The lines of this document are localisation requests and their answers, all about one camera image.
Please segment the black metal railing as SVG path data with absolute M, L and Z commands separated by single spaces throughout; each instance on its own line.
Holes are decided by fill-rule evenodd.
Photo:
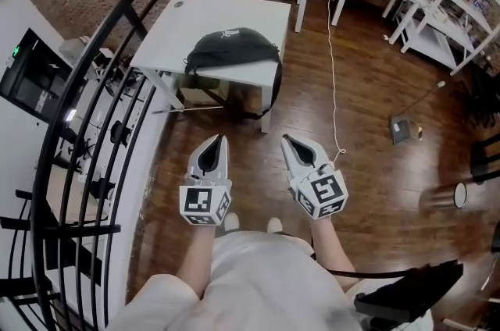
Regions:
M 0 228 L 13 233 L 9 264 L 18 272 L 0 279 L 0 298 L 8 300 L 30 331 L 102 331 L 109 320 L 110 247 L 100 248 L 121 230 L 116 221 L 127 167 L 112 182 L 110 174 L 94 177 L 105 141 L 114 166 L 120 147 L 132 152 L 155 88 L 143 73 L 128 69 L 105 111 L 97 140 L 86 131 L 120 65 L 115 54 L 98 78 L 80 129 L 69 135 L 66 116 L 87 85 L 87 73 L 106 38 L 121 19 L 130 23 L 129 37 L 145 39 L 144 12 L 136 12 L 134 0 L 119 0 L 87 44 L 70 74 L 55 114 L 49 123 L 39 158 L 34 186 L 18 190 L 23 207 L 16 218 L 0 216 Z

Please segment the white shelving rack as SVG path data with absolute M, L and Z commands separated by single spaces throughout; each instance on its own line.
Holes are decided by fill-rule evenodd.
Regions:
M 402 3 L 393 19 L 402 52 L 412 51 L 456 75 L 500 38 L 500 0 L 423 0 Z

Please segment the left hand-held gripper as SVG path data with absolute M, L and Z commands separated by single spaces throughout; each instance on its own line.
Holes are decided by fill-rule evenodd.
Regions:
M 228 139 L 216 134 L 190 155 L 184 184 L 179 187 L 179 211 L 192 226 L 220 226 L 232 202 Z M 210 173 L 215 179 L 201 178 Z

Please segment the black Puma bag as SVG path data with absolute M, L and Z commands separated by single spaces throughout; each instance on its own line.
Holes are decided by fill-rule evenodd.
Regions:
M 273 61 L 277 64 L 270 102 L 273 105 L 282 81 L 283 64 L 280 51 L 275 44 L 253 29 L 241 27 L 205 35 L 184 59 L 184 73 L 197 76 L 199 70 L 262 61 Z

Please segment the person's white left shoe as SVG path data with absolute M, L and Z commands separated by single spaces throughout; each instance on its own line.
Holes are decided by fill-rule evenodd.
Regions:
M 225 233 L 231 233 L 240 229 L 239 218 L 234 212 L 230 212 L 225 216 L 223 228 Z

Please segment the person's right forearm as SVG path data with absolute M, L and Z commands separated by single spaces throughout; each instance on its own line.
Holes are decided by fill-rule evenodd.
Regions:
M 355 268 L 341 246 L 330 217 L 312 220 L 309 226 L 317 262 L 325 269 L 354 272 Z

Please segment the copper cylinder bin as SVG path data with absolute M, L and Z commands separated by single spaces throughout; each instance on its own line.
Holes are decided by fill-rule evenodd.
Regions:
M 419 207 L 424 210 L 462 209 L 468 198 L 467 185 L 454 183 L 425 190 L 420 196 Z

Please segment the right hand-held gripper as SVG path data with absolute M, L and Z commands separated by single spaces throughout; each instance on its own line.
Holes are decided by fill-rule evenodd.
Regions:
M 342 211 L 348 200 L 345 180 L 339 169 L 324 165 L 329 157 L 323 146 L 309 138 L 287 133 L 280 143 L 294 200 L 309 218 L 324 219 Z

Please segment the black chest-mounted device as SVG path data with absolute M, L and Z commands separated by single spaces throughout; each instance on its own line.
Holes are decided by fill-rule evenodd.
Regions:
M 368 317 L 369 331 L 394 331 L 425 315 L 462 275 L 463 264 L 456 260 L 411 269 L 393 283 L 356 294 L 354 306 Z

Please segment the white square table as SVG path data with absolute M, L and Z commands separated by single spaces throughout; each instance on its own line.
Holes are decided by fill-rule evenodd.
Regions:
M 284 54 L 291 6 L 266 0 L 171 0 L 141 42 L 130 67 L 139 69 L 167 97 L 184 106 L 160 71 L 183 74 L 184 60 L 205 35 L 247 27 L 259 32 Z

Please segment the thin metal rod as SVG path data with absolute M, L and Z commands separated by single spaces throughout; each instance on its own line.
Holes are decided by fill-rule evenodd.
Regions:
M 202 106 L 202 107 L 184 108 L 184 109 L 164 109 L 164 110 L 153 111 L 152 114 L 158 115 L 167 113 L 185 113 L 185 112 L 214 110 L 214 109 L 225 109 L 225 108 L 222 105 L 217 105 L 217 106 Z

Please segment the person's left forearm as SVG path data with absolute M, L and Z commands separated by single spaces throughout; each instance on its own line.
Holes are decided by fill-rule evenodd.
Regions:
M 177 278 L 186 283 L 198 298 L 203 297 L 210 282 L 215 236 L 215 226 L 195 226 L 191 242 L 177 271 Z

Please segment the person's light shirt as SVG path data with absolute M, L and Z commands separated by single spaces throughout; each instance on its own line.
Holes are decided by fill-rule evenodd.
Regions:
M 337 280 L 294 237 L 241 231 L 215 240 L 203 297 L 152 276 L 106 331 L 363 331 Z

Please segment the black door with green sign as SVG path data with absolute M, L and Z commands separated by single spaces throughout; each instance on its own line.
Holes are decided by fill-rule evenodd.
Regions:
M 49 123 L 71 72 L 72 67 L 29 29 L 0 79 L 0 96 Z

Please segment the black chair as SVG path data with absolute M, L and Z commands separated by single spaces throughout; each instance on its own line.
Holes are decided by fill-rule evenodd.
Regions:
M 500 177 L 500 169 L 489 171 L 488 166 L 500 161 L 500 152 L 487 156 L 486 147 L 500 142 L 500 132 L 483 141 L 476 141 L 470 149 L 470 174 L 477 185 Z

